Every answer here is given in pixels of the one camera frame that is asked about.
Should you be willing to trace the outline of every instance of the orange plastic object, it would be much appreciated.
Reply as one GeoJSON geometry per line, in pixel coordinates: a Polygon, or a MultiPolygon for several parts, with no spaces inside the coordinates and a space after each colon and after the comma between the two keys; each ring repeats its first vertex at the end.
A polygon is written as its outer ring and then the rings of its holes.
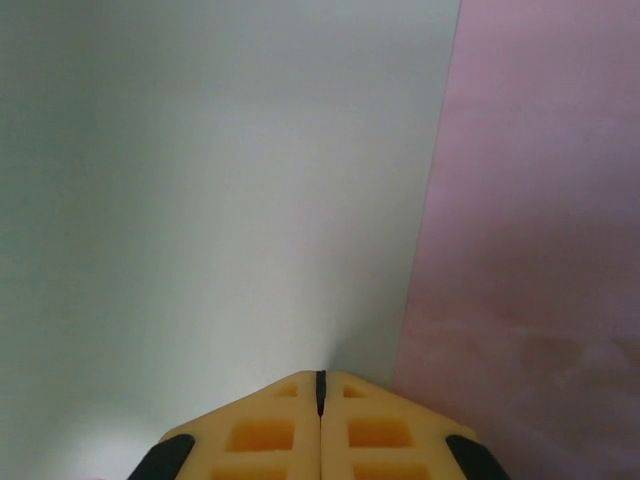
{"type": "Polygon", "coordinates": [[[504,480],[475,433],[342,372],[300,372],[164,435],[129,480],[504,480]]]}

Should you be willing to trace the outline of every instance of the pink wall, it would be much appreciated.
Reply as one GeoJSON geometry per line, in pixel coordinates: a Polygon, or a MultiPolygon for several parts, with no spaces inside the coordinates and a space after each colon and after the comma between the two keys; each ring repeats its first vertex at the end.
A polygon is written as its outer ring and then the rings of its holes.
{"type": "Polygon", "coordinates": [[[640,478],[638,0],[463,1],[395,387],[514,478],[640,478]]]}

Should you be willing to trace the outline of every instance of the pink panel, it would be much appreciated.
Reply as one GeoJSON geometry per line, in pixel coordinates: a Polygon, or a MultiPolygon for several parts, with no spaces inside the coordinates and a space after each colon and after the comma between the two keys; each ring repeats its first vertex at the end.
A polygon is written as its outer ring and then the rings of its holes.
{"type": "Polygon", "coordinates": [[[466,0],[395,387],[516,479],[640,479],[640,2],[466,0]]]}

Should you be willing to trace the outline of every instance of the black rubber edge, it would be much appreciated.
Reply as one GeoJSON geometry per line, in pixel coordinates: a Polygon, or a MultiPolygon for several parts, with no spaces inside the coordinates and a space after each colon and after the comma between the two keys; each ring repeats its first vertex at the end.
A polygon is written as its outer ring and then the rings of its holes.
{"type": "Polygon", "coordinates": [[[196,440],[181,434],[158,443],[147,452],[128,480],[175,480],[196,440]]]}
{"type": "Polygon", "coordinates": [[[462,435],[449,435],[447,445],[467,480],[511,480],[498,460],[481,443],[462,435]]]}
{"type": "Polygon", "coordinates": [[[319,370],[316,372],[316,405],[319,416],[324,413],[325,398],[327,398],[327,371],[319,370]]]}

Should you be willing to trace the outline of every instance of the white wall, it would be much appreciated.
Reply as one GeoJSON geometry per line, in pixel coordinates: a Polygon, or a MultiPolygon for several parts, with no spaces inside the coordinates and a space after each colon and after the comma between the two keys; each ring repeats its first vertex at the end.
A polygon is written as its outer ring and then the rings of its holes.
{"type": "Polygon", "coordinates": [[[2,8],[3,478],[126,477],[301,369],[388,384],[456,2],[2,8]]]}

